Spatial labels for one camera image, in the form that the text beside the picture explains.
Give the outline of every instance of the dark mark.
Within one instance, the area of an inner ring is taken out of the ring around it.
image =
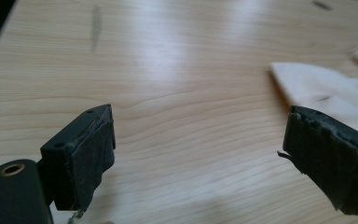
[[[92,10],[92,30],[91,30],[91,40],[92,40],[92,51],[97,49],[98,41],[100,39],[101,31],[103,30],[103,18],[101,14],[101,9],[98,6],[95,6]]]
[[[333,10],[329,5],[327,5],[326,3],[323,3],[323,2],[312,1],[312,4],[315,5],[316,7],[322,8],[327,11]]]

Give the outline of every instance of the black plastic piece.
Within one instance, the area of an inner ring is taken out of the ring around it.
[[[0,223],[53,223],[34,161],[0,166]]]
[[[111,106],[82,113],[41,148],[47,200],[59,210],[86,211],[103,172],[115,162],[115,147]]]
[[[358,132],[319,111],[292,106],[279,156],[290,160],[336,209],[358,215]]]

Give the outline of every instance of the wooden table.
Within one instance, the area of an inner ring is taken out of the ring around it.
[[[114,108],[117,162],[80,223],[358,223],[279,159],[271,62],[358,77],[358,1],[19,0],[0,36],[0,164]],[[58,212],[66,223],[71,212]]]

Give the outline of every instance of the black plastic part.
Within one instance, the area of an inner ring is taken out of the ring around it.
[[[39,169],[47,200],[59,210],[89,207],[102,174],[115,162],[116,147],[110,105],[89,109],[41,148]]]
[[[53,223],[34,161],[0,166],[0,223]]]
[[[319,111],[292,106],[279,156],[290,160],[336,209],[358,215],[358,132]]]

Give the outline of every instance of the white tissue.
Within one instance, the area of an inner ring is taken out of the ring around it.
[[[358,131],[358,78],[308,63],[272,63],[291,105],[319,110]]]

